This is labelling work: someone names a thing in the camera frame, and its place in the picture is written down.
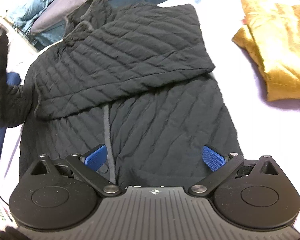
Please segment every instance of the black circular motor housing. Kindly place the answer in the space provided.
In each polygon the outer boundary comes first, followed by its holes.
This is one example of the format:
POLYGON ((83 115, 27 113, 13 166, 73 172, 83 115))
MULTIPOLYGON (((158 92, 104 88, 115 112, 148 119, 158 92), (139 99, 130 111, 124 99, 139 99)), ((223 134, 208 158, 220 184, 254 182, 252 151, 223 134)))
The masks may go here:
POLYGON ((44 171, 42 165, 39 162, 30 169, 10 197, 10 211, 16 222, 34 230, 60 230, 86 219, 98 202, 94 189, 61 176, 53 167, 44 171))
POLYGON ((246 177, 221 184, 213 202, 232 223, 257 229, 292 225, 300 210, 300 196, 286 175, 262 173, 258 167, 246 177))

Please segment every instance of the tan fabric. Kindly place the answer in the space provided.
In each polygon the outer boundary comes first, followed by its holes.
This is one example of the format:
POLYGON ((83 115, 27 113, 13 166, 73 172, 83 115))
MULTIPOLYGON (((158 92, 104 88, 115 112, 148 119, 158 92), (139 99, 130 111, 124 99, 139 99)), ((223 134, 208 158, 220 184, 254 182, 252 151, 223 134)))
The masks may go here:
POLYGON ((258 64, 268 101, 300 99, 300 5, 241 2, 246 25, 233 41, 258 64))

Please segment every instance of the blue gripper pad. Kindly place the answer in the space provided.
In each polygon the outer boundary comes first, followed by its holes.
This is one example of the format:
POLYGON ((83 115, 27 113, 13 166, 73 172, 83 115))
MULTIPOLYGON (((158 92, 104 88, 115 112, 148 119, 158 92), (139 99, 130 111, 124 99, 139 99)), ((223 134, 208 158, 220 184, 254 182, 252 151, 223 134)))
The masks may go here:
POLYGON ((97 171, 107 160, 108 150, 105 145, 98 149, 92 149, 87 155, 85 155, 84 164, 90 169, 97 171))
POLYGON ((204 146, 202 149, 202 160, 212 171, 216 171, 226 164, 226 159, 209 147, 204 146))

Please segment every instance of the folded jacket sleeve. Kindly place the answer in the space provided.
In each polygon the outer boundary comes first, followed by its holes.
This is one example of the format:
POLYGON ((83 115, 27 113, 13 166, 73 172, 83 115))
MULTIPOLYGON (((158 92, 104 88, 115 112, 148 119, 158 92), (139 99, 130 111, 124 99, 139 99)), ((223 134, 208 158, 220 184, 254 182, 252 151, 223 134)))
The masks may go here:
POLYGON ((30 112, 33 90, 6 82, 6 70, 0 69, 0 127, 16 127, 25 122, 30 112))

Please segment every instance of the silver bolt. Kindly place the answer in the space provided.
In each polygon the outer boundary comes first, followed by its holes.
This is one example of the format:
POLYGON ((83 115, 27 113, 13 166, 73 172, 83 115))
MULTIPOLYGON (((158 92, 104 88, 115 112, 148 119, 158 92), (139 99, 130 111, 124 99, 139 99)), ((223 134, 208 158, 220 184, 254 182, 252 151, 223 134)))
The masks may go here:
POLYGON ((114 194, 119 191, 119 187, 117 185, 107 185, 103 188, 103 191, 108 194, 114 194))
POLYGON ((191 187, 191 190, 194 193, 203 193, 203 192, 207 191, 207 187, 203 186, 203 185, 194 185, 194 186, 191 187))

